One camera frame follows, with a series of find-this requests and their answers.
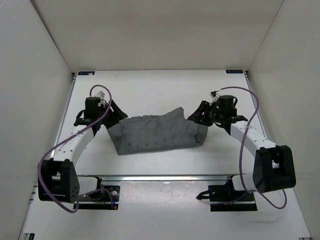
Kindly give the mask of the grey pleated skirt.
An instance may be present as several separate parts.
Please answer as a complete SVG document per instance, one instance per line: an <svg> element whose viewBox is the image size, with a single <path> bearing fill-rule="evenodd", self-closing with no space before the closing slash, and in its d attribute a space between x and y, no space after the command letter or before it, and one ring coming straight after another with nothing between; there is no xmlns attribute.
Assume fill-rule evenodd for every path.
<svg viewBox="0 0 320 240"><path fill-rule="evenodd" d="M208 127L185 119L178 107L164 115L123 119L107 131L117 154L125 156L200 147Z"/></svg>

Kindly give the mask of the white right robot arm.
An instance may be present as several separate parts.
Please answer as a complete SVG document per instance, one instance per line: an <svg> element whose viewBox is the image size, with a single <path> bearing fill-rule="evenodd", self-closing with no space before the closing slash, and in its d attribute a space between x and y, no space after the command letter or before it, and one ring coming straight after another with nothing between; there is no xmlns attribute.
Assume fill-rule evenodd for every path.
<svg viewBox="0 0 320 240"><path fill-rule="evenodd" d="M235 96L217 94L212 102L203 100L188 117L196 124L223 128L241 143L241 149L247 149L254 157L253 171L232 176L231 183L224 187L226 198L236 200L243 191L267 193L295 187L292 150L261 135L237 113L237 103Z"/></svg>

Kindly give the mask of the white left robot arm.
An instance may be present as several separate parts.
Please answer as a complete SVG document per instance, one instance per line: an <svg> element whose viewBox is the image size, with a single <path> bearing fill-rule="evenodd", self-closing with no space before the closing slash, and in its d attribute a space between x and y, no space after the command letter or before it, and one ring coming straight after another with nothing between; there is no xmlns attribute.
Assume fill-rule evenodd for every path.
<svg viewBox="0 0 320 240"><path fill-rule="evenodd" d="M101 179L97 176L78 176L75 167L101 126L109 129L127 117L114 101L107 103L100 97L87 97L85 108L75 118L71 135L57 147L50 159L44 159L39 164L39 199L75 203L81 195L101 198L105 192Z"/></svg>

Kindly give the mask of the blue left corner label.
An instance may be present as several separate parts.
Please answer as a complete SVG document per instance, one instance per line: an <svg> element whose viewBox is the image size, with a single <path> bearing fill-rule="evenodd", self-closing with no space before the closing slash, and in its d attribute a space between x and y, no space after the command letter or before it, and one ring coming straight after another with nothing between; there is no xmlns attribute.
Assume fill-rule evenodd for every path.
<svg viewBox="0 0 320 240"><path fill-rule="evenodd" d="M77 73L78 76L93 76L95 71L79 71Z"/></svg>

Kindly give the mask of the blue corner label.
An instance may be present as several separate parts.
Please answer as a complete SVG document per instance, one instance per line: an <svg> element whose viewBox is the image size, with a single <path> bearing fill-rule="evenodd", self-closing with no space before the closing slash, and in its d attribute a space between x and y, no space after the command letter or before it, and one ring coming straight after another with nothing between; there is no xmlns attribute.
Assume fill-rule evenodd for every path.
<svg viewBox="0 0 320 240"><path fill-rule="evenodd" d="M225 72L227 74L243 74L241 69L226 69Z"/></svg>
<svg viewBox="0 0 320 240"><path fill-rule="evenodd" d="M78 76L93 76L95 71L79 71L77 73Z"/></svg>

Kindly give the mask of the blue right corner label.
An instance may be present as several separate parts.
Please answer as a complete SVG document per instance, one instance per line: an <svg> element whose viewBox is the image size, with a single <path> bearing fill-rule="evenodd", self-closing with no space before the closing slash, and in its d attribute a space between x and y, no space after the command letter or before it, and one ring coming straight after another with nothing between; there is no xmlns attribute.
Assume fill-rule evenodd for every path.
<svg viewBox="0 0 320 240"><path fill-rule="evenodd" d="M226 69L225 72L227 74L243 74L241 69Z"/></svg>

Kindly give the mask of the aluminium front rail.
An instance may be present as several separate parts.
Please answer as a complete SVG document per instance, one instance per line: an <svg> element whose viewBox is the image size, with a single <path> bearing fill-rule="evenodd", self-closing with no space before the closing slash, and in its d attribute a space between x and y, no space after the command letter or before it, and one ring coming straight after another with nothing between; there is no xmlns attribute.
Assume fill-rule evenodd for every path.
<svg viewBox="0 0 320 240"><path fill-rule="evenodd" d="M104 181L108 182L142 182L142 181L225 181L229 175L102 175L100 176Z"/></svg>

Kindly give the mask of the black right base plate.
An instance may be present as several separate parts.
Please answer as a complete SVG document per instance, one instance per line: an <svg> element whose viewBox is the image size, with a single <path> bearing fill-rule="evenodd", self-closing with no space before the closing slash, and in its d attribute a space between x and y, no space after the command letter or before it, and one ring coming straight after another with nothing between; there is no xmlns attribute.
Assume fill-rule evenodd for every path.
<svg viewBox="0 0 320 240"><path fill-rule="evenodd" d="M209 200L211 212L255 212L258 210L253 193L234 190L232 185L209 185L196 199Z"/></svg>

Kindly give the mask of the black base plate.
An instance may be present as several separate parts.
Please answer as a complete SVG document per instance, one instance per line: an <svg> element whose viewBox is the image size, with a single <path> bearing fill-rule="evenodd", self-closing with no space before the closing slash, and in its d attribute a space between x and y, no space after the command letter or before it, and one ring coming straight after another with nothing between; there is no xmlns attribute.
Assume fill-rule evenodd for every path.
<svg viewBox="0 0 320 240"><path fill-rule="evenodd" d="M232 185L209 185L196 199L209 200L211 212L255 212L258 210L253 193L234 190Z"/></svg>
<svg viewBox="0 0 320 240"><path fill-rule="evenodd" d="M110 210L116 211L119 209L119 200L121 193L120 185L104 185L107 192L95 192L89 195L83 195L79 199L78 210Z"/></svg>

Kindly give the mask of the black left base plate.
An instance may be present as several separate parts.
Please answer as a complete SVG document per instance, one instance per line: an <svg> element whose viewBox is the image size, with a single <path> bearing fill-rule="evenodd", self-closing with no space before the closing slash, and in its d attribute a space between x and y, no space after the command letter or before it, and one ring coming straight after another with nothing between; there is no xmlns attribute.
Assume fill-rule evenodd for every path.
<svg viewBox="0 0 320 240"><path fill-rule="evenodd" d="M119 209L119 200L121 193L120 185L104 185L107 192L95 192L89 195L83 195L79 199L78 210L110 210L116 211Z"/></svg>

